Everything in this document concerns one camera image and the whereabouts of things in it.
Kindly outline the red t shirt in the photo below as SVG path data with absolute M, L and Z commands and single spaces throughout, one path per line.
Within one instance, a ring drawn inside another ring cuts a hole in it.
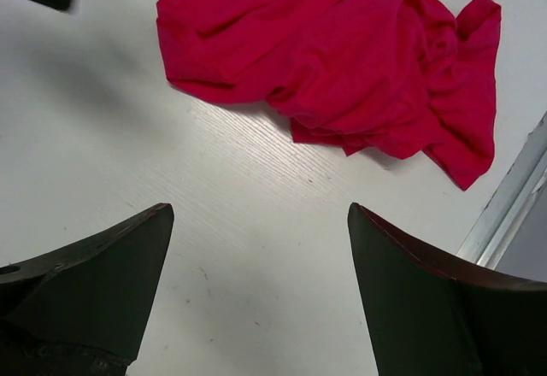
M 472 0 L 159 0 L 168 82 L 265 102 L 295 142 L 429 156 L 462 189 L 495 157 L 501 7 Z

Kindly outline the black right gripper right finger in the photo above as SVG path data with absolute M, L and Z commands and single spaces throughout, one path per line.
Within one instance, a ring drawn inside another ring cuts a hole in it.
M 357 203 L 347 221 L 379 374 L 545 374 L 545 283 L 465 261 Z

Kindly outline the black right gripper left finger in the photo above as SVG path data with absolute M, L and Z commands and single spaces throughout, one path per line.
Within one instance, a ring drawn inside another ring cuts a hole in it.
M 158 203 L 1 269 L 3 375 L 124 375 L 136 361 L 174 226 Z

